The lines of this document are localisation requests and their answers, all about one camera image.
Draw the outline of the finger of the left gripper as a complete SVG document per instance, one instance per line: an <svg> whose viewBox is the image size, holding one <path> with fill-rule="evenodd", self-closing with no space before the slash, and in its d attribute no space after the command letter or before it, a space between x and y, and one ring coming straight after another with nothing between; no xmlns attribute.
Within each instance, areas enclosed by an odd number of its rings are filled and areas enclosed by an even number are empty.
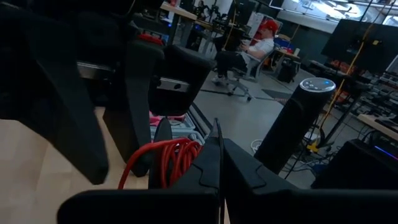
<svg viewBox="0 0 398 224"><path fill-rule="evenodd" d="M103 120L123 159L151 142L148 92L161 46L143 40L127 43L121 67L111 79Z"/></svg>
<svg viewBox="0 0 398 224"><path fill-rule="evenodd" d="M92 184L105 181L104 139L66 24L0 9L0 119L45 138Z"/></svg>

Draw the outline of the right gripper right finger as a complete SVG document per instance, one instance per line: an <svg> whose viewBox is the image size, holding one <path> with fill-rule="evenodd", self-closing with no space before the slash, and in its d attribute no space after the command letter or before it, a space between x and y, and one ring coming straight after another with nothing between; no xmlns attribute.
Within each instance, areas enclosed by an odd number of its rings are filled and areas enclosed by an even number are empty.
<svg viewBox="0 0 398 224"><path fill-rule="evenodd" d="M267 169L261 162L230 139L224 140L226 176L237 187L249 190L297 190L296 186Z"/></svg>

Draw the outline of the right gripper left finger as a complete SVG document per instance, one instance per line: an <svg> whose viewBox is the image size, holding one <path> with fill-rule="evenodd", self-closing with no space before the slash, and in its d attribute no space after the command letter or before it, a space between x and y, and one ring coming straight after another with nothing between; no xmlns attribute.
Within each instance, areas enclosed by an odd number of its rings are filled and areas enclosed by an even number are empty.
<svg viewBox="0 0 398 224"><path fill-rule="evenodd" d="M217 139L207 139L187 172L173 184L173 189L219 189L220 145Z"/></svg>

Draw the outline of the black wire spool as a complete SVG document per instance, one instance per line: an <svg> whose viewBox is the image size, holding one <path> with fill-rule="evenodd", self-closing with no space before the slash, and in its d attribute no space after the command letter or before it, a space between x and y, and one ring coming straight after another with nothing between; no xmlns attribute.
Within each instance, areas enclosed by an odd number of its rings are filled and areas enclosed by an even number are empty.
<svg viewBox="0 0 398 224"><path fill-rule="evenodd" d="M213 128L207 139L217 139L220 145L220 183L223 169L224 142L219 119L214 119ZM158 125L154 143L155 157L149 173L149 188L168 188L184 175L204 145L187 137L173 139L172 129L167 119Z"/></svg>

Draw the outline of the grey tool kit case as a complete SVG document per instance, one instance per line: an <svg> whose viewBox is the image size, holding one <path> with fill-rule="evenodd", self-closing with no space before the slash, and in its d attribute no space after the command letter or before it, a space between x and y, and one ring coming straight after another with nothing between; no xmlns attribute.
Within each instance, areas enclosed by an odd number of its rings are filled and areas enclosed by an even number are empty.
<svg viewBox="0 0 398 224"><path fill-rule="evenodd" d="M151 140L153 141L155 131L164 116L154 116L151 112L149 112L149 118ZM181 116L168 116L167 119L171 125L173 139L187 137L191 140L199 142L201 145L205 144L203 136L195 130L196 126L187 113Z"/></svg>

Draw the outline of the black tower fan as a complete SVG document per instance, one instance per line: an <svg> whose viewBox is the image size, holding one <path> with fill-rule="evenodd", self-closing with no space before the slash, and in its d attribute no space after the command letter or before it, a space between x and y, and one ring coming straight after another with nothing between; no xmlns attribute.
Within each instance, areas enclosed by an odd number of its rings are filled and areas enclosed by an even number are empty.
<svg viewBox="0 0 398 224"><path fill-rule="evenodd" d="M306 78L285 103L254 157L278 174L306 132L334 94L336 84L326 78Z"/></svg>

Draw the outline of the wooden desk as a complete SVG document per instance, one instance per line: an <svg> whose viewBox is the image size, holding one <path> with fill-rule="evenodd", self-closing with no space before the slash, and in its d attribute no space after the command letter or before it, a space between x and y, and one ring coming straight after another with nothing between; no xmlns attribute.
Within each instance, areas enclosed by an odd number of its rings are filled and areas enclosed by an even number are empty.
<svg viewBox="0 0 398 224"><path fill-rule="evenodd" d="M169 23L169 30L166 33L168 35L167 45L173 44L179 24L183 25L180 37L180 45L183 47L188 46L190 33L196 25L202 26L209 30L213 30L211 23L198 20L198 17L194 13L188 12L180 6L173 6L170 3L164 1L160 6L160 9L173 14L173 18L171 20L166 20Z"/></svg>
<svg viewBox="0 0 398 224"><path fill-rule="evenodd" d="M375 116L368 114L360 114L359 116L357 116L357 118L364 124L375 129L376 131L383 133L383 135L388 136L395 141L398 141L398 133L394 132L393 130L389 129L386 126L383 126L382 124L377 123L376 122L377 118Z"/></svg>

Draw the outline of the grey chair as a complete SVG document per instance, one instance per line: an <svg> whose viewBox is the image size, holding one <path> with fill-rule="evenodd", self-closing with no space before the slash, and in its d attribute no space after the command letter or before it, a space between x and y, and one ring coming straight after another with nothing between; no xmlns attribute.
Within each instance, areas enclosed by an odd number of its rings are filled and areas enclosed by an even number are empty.
<svg viewBox="0 0 398 224"><path fill-rule="evenodd" d="M235 90L240 89L241 91L243 91L243 97L246 97L247 101L251 101L252 99L254 99L254 96L252 96L252 94L249 92L249 88L241 83L240 80L246 80L256 83L259 74L264 66L264 61L269 58L273 51L274 49L272 49L261 59L253 58L253 61L249 62L249 64L247 65L247 70L245 72L235 67L231 68L230 71L233 73L233 77L226 80L226 84L229 88L228 96L234 95Z"/></svg>

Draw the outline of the person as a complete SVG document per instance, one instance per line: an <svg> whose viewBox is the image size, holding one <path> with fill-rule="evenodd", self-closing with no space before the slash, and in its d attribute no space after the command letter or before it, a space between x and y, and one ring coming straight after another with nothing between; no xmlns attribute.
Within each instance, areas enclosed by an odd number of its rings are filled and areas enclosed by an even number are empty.
<svg viewBox="0 0 398 224"><path fill-rule="evenodd" d="M228 79L228 70L248 70L250 62L264 58L274 49L274 36L279 28L275 20L267 20L259 26L258 41L254 45L241 44L238 51L222 50L216 54L217 75L211 80L215 85Z"/></svg>

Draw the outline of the black equipment cart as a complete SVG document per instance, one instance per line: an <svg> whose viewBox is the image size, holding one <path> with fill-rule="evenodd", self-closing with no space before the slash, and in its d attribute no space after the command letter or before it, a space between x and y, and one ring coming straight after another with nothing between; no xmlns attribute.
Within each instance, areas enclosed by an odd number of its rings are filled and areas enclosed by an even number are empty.
<svg viewBox="0 0 398 224"><path fill-rule="evenodd" d="M357 80L350 75L346 75L341 71L334 70L324 64L310 60L309 64L305 66L305 70L316 77L327 78L333 81L338 88L342 82L342 91L348 92L350 95L359 95L363 92L369 91L369 86Z"/></svg>

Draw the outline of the black display screen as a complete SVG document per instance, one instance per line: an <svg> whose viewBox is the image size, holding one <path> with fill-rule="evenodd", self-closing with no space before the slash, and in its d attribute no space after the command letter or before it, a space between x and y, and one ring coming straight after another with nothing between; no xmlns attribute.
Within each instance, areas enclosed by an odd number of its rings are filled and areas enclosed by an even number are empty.
<svg viewBox="0 0 398 224"><path fill-rule="evenodd" d="M322 55L367 70L384 72L398 55L398 27L343 19Z"/></svg>

